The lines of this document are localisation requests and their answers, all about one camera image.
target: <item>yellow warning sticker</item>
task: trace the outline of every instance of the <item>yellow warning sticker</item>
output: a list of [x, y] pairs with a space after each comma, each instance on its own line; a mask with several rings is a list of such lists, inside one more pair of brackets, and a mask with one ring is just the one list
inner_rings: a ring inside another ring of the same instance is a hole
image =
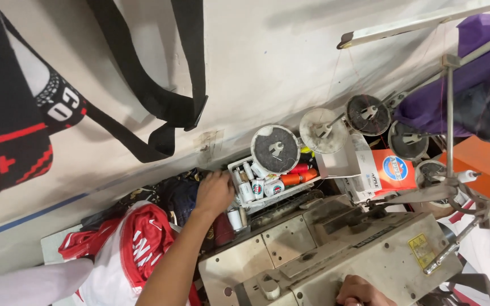
[[436, 257], [432, 247], [426, 241], [425, 234], [421, 233], [408, 241], [409, 247], [412, 249], [413, 255], [417, 258], [419, 266], [426, 268], [428, 264]]

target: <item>white wall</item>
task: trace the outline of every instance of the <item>white wall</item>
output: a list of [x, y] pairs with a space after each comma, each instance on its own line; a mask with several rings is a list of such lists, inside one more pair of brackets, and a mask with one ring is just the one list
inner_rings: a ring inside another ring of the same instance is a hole
[[[336, 45], [348, 31], [462, 2], [204, 0], [210, 98], [199, 126], [177, 131], [175, 156], [152, 164], [139, 163], [89, 118], [51, 136], [52, 169], [0, 193], [0, 226], [89, 195], [1, 232], [0, 273], [40, 263], [41, 237], [77, 224], [133, 188], [246, 149], [262, 125], [296, 127], [313, 107], [334, 109], [359, 93], [382, 99], [431, 74], [442, 53], [456, 51], [459, 21], [349, 50], [337, 50]], [[149, 75], [190, 96], [170, 0], [117, 3]], [[0, 0], [0, 8], [34, 49], [94, 105], [144, 140], [163, 124], [146, 113], [123, 81], [85, 1]], [[209, 150], [200, 152], [205, 146]]]

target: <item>purple fabric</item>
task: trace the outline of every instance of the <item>purple fabric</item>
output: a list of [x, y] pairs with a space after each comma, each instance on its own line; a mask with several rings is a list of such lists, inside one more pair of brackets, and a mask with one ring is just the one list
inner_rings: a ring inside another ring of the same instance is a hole
[[[467, 55], [490, 40], [490, 14], [470, 16], [457, 27], [459, 28], [460, 57]], [[490, 81], [490, 52], [455, 70], [453, 73], [453, 91], [457, 94], [487, 80]], [[445, 132], [447, 130], [445, 119], [446, 89], [445, 78], [418, 89], [398, 105], [394, 119], [421, 132]], [[472, 135], [457, 124], [454, 125], [453, 130], [457, 137]]]

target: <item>red and white jersey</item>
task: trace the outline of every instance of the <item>red and white jersey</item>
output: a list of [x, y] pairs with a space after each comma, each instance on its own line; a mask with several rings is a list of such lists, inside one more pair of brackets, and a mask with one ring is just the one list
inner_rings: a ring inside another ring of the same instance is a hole
[[[113, 227], [114, 221], [108, 220], [97, 233], [69, 234], [59, 249], [64, 259], [96, 255], [92, 273], [73, 298], [77, 305], [134, 306], [154, 266], [175, 240], [166, 213], [148, 201], [135, 203]], [[194, 285], [187, 304], [201, 305]]]

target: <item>hand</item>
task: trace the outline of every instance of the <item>hand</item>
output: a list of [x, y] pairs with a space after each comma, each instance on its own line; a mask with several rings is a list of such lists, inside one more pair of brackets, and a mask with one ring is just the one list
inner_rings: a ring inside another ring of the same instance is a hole
[[358, 275], [345, 276], [336, 302], [344, 306], [359, 306], [360, 302], [368, 306], [397, 306], [371, 283]]
[[225, 211], [234, 199], [234, 185], [228, 171], [217, 170], [205, 177], [198, 188], [196, 211], [213, 220]]

